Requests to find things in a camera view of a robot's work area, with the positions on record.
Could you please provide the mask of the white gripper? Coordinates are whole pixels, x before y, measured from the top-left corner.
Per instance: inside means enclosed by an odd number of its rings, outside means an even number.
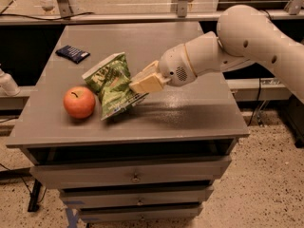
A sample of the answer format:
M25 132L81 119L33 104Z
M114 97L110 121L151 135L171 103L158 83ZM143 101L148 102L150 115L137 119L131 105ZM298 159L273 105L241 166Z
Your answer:
M131 79L129 87L136 93L153 93L169 86L185 86L197 79L189 63L185 44L168 49L160 60L146 66Z

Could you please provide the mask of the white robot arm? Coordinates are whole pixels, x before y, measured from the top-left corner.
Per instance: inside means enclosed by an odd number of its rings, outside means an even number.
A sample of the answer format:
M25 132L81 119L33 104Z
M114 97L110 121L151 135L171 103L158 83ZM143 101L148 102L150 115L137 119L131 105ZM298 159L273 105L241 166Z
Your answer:
M258 63L304 102L304 45L279 30L265 13L245 5L225 10L217 31L168 49L131 79L136 93L184 86L211 72Z

